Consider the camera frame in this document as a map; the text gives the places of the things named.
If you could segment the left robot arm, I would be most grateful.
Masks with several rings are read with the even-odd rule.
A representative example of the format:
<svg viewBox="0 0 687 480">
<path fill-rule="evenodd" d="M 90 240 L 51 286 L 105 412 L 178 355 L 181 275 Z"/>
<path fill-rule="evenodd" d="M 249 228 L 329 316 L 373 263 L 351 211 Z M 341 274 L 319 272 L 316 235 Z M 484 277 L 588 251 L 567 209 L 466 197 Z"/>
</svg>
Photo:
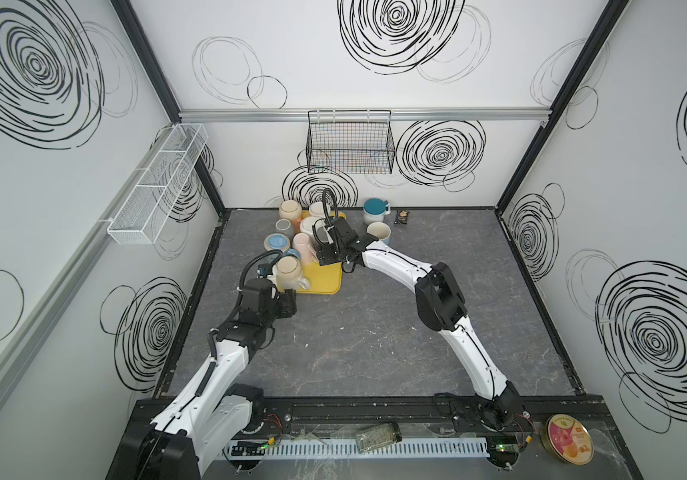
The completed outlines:
<svg viewBox="0 0 687 480">
<path fill-rule="evenodd" d="M 297 292 L 256 278 L 240 288 L 227 320 L 208 336 L 210 354 L 154 418 L 127 427 L 109 479 L 200 479 L 228 443 L 263 423 L 263 390 L 237 384 L 278 319 L 298 311 Z"/>
</svg>

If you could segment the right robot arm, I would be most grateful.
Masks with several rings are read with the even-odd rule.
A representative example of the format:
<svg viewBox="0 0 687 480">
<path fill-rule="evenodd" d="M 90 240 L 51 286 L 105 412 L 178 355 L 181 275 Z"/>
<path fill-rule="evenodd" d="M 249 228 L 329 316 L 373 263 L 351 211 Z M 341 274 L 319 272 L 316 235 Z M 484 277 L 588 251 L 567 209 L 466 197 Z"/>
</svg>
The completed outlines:
<svg viewBox="0 0 687 480">
<path fill-rule="evenodd" d="M 341 217 L 317 219 L 313 236 L 322 265 L 361 265 L 389 276 L 415 293 L 419 320 L 449 343 L 471 378 L 477 417 L 487 429 L 501 431 L 525 410 L 517 388 L 495 365 L 475 333 L 465 296 L 447 264 L 415 260 L 373 234 L 357 234 Z"/>
</svg>

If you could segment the beige speckled mug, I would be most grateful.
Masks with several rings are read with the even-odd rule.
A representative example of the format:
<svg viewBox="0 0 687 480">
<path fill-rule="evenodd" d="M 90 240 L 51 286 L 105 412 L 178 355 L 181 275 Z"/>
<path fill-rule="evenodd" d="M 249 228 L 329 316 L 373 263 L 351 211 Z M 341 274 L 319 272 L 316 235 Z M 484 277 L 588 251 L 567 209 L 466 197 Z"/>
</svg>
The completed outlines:
<svg viewBox="0 0 687 480">
<path fill-rule="evenodd" d="M 274 266 L 275 284 L 281 291 L 308 291 L 310 280 L 305 276 L 303 265 L 295 256 L 284 256 Z"/>
</svg>

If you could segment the yellow plastic tray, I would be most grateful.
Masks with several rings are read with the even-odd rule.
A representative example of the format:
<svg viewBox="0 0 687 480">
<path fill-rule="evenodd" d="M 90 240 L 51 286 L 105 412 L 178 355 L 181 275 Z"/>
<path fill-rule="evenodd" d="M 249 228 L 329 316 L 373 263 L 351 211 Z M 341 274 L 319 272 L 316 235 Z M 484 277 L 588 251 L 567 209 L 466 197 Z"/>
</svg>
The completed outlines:
<svg viewBox="0 0 687 480">
<path fill-rule="evenodd" d="M 303 213 L 303 219 L 311 216 L 308 212 Z M 292 246 L 289 251 L 299 252 Z M 310 280 L 311 287 L 308 291 L 297 291 L 301 294 L 333 295 L 339 292 L 342 286 L 343 271 L 341 264 L 321 266 L 319 263 L 303 265 L 305 276 Z"/>
</svg>

